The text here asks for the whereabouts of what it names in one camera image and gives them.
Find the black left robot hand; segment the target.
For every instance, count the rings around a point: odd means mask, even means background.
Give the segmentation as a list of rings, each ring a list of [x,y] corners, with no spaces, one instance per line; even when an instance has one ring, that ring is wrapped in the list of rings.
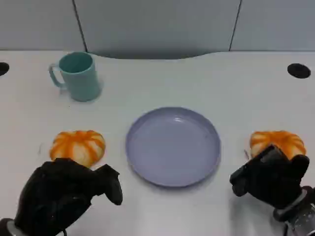
[[[67,158],[45,162],[25,184],[14,219],[28,236],[56,236],[77,221],[94,196],[106,195],[119,206],[119,173],[105,164],[91,170]]]

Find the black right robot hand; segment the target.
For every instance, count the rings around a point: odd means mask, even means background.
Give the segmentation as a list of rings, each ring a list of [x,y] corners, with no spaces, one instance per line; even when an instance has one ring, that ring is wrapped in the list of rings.
[[[236,196],[249,193],[276,209],[284,209],[301,196],[300,183],[309,163],[305,155],[288,159],[278,147],[270,145],[231,174],[229,181]]]

